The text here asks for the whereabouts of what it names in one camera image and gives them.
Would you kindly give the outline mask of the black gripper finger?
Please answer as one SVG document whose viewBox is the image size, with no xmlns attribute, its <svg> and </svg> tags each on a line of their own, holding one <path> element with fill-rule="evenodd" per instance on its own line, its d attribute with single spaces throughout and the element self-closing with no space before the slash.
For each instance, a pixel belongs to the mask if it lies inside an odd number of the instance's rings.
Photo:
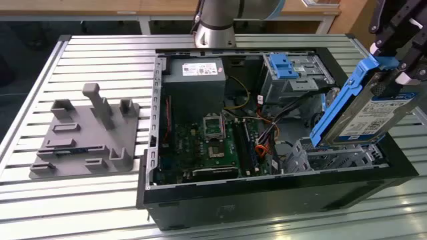
<svg viewBox="0 0 427 240">
<path fill-rule="evenodd" d="M 369 32 L 375 35 L 370 54 L 393 57 L 399 48 L 421 30 L 421 25 L 410 22 L 422 11 L 419 0 L 378 0 L 370 20 Z"/>
<path fill-rule="evenodd" d="M 419 31 L 411 39 L 411 46 L 403 56 L 395 82 L 401 85 L 418 85 L 427 81 L 427 25 L 410 22 Z"/>
</svg>

